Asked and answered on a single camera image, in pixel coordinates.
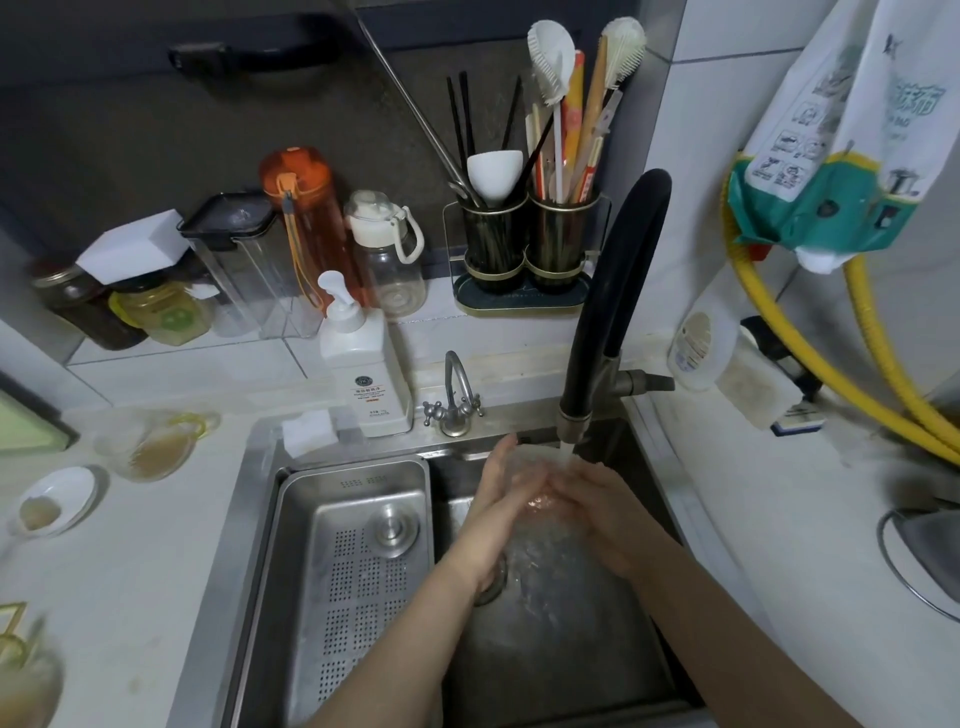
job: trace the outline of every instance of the glass jar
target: glass jar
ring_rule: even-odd
[[[118,280],[110,287],[110,308],[160,344],[179,347],[210,330],[210,305],[191,298],[180,283],[160,272]]]
[[[109,352],[120,352],[147,338],[121,321],[109,307],[109,290],[77,265],[41,260],[30,269],[31,284],[43,304]]]
[[[418,310],[426,300],[418,263],[423,233],[410,208],[394,205],[382,192],[361,189],[350,195],[344,213],[370,305],[392,319]]]

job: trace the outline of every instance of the bottle lid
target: bottle lid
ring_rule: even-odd
[[[367,314],[347,291],[347,282],[340,271],[323,271],[317,283],[333,296],[333,303],[326,307],[326,319],[336,330],[351,333],[364,325]]]
[[[297,209],[312,207],[325,200],[333,190],[333,173],[313,147],[287,147],[273,152],[260,162],[260,181],[263,191],[279,206],[284,189],[281,176],[295,179],[291,190],[297,201]]]
[[[204,201],[177,229],[183,237],[203,240],[217,252],[236,249],[234,240],[256,238],[270,228],[276,211],[263,192],[221,192]]]
[[[353,239],[364,248],[388,248],[407,234],[403,209],[382,192],[356,190],[344,206],[344,214]]]

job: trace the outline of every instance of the small plate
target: small plate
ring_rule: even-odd
[[[19,536],[39,538],[56,536],[83,518],[97,495],[97,479],[89,468],[63,468],[43,476],[27,489],[16,502],[11,516],[14,532]],[[50,525],[30,530],[20,518],[20,509],[30,498],[48,497],[60,509],[60,515]]]

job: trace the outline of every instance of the small chrome faucet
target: small chrome faucet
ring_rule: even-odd
[[[460,402],[457,403],[453,391],[453,375],[456,373],[460,381]],[[446,353],[444,360],[444,382],[446,384],[446,407],[440,401],[431,404],[423,403],[423,424],[430,426],[431,420],[440,423],[440,432],[449,437],[462,437],[470,430],[470,415],[476,412],[477,417],[483,417],[483,408],[480,406],[480,395],[473,394],[470,388],[464,364],[457,356],[457,352]]]

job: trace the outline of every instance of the white bowl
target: white bowl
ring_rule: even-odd
[[[484,152],[467,157],[467,176],[487,205],[497,207],[520,179],[523,161],[523,153],[516,149]]]
[[[14,531],[20,536],[37,538],[62,533],[86,515],[97,496],[97,479],[89,468],[63,468],[43,476],[27,489],[16,502],[11,520]],[[48,497],[60,509],[57,519],[42,528],[27,528],[20,517],[20,509],[30,498]]]

